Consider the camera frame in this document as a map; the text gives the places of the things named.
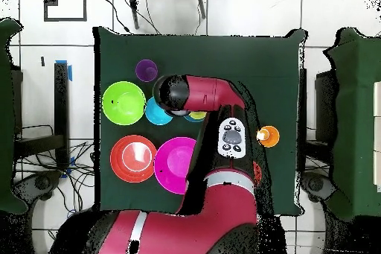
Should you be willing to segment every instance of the dark green tabletop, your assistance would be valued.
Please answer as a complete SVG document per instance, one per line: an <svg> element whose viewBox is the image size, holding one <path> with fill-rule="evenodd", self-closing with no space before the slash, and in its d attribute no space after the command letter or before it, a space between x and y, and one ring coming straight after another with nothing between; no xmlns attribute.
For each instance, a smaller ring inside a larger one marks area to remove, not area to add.
<svg viewBox="0 0 381 254"><path fill-rule="evenodd" d="M339 83L333 146L333 181L339 190L327 206L342 220L357 215L381 217L381 193L374 185L373 167L374 83L381 81L381 38L346 28L325 52L333 59Z"/></svg>
<svg viewBox="0 0 381 254"><path fill-rule="evenodd" d="M299 45L305 40L303 30L283 37L241 36L148 36L117 35L98 28L100 39L100 94L120 80L136 83L147 100L152 97L152 83L143 83L135 75L142 59L153 60L159 75L191 74L220 77L244 83L257 104L260 123L279 129L281 140L266 150L272 178L275 214L299 215L294 204L297 109L299 85ZM142 209L175 212L181 195L163 189L153 175L136 184L119 179L111 169L109 155L123 136L147 137L159 148L176 136L196 139L201 123L174 118L156 126L145 116L131 126L118 126L100 114L100 208Z"/></svg>

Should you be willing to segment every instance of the wheel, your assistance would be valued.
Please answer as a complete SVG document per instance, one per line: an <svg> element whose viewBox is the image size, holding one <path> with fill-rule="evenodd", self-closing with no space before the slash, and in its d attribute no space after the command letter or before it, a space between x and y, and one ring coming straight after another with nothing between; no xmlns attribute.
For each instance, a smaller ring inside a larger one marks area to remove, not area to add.
<svg viewBox="0 0 381 254"><path fill-rule="evenodd" d="M53 191L49 191L47 194L44 194L40 197L40 200L46 201L49 200L53 196Z"/></svg>

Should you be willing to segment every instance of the pink bowl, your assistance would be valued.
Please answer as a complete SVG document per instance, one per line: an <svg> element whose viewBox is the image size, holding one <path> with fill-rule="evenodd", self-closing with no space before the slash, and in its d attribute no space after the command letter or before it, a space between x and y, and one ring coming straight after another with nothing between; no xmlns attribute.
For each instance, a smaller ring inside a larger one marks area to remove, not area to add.
<svg viewBox="0 0 381 254"><path fill-rule="evenodd" d="M156 179L165 189L174 194L185 193L185 178L196 140L176 137L165 142L156 153L154 171Z"/></svg>

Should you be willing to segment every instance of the blue tape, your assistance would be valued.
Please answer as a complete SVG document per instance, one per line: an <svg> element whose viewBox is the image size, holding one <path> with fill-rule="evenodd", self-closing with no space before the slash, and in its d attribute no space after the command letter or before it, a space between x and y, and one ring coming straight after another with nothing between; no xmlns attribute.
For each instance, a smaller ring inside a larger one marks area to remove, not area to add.
<svg viewBox="0 0 381 254"><path fill-rule="evenodd" d="M73 74L72 74L72 71L71 71L71 65L68 66L68 79L70 81L73 81Z"/></svg>
<svg viewBox="0 0 381 254"><path fill-rule="evenodd" d="M56 60L56 63L65 63L67 65L68 61L67 60ZM71 70L71 65L68 66L68 79L70 81L73 81L73 71Z"/></svg>
<svg viewBox="0 0 381 254"><path fill-rule="evenodd" d="M75 165L75 158L72 156L71 158L70 158L70 165ZM67 174L70 174L71 173L71 169L70 168L68 168L68 169L66 169L66 173ZM68 176L66 175L66 174L63 174L62 176L61 176L61 179L65 179L65 178L67 178Z"/></svg>

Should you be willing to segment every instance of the red plate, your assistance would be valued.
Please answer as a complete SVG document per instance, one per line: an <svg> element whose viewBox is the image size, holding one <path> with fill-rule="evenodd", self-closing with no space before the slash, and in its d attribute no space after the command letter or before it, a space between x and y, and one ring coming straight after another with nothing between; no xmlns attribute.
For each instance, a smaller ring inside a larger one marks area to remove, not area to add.
<svg viewBox="0 0 381 254"><path fill-rule="evenodd" d="M153 175L156 148L142 136L131 135L120 139L112 148L110 164L123 181L139 183Z"/></svg>

